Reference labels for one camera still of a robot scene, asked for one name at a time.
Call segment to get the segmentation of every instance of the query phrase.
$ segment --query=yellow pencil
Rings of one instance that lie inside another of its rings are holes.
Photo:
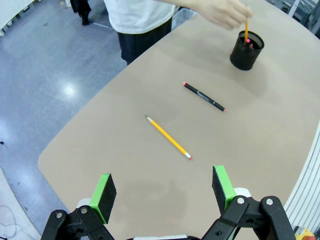
[[[247,43],[247,39],[248,39],[248,30],[249,30],[249,23],[248,23],[248,20],[246,20],[246,23],[245,23],[245,31],[244,31],[244,44]]]
[[[156,129],[158,129],[167,139],[169,139],[169,141],[175,145],[175,147],[177,149],[180,150],[180,152],[182,152],[188,159],[192,159],[192,156],[190,156],[189,153],[187,153],[186,150],[184,150],[168,133],[166,133],[165,130],[163,130],[155,121],[153,121],[150,117],[148,117],[146,115],[146,118],[149,120],[149,122],[156,127]]]

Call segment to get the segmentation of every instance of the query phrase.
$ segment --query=white shirt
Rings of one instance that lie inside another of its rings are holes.
[[[144,34],[167,22],[175,6],[157,0],[104,0],[112,27],[123,34]]]

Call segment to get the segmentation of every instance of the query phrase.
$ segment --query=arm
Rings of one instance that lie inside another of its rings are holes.
[[[190,8],[208,21],[225,29],[238,28],[252,11],[239,0],[160,0],[165,3]]]

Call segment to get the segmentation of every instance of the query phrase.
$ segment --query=person's hand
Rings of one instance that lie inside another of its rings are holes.
[[[240,27],[253,14],[239,0],[197,0],[192,9],[208,21],[228,30]]]

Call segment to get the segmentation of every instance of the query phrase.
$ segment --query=pencil holder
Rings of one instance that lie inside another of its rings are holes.
[[[250,70],[264,46],[262,38],[252,31],[248,31],[248,40],[245,43],[245,31],[241,31],[230,55],[230,61],[240,70]]]

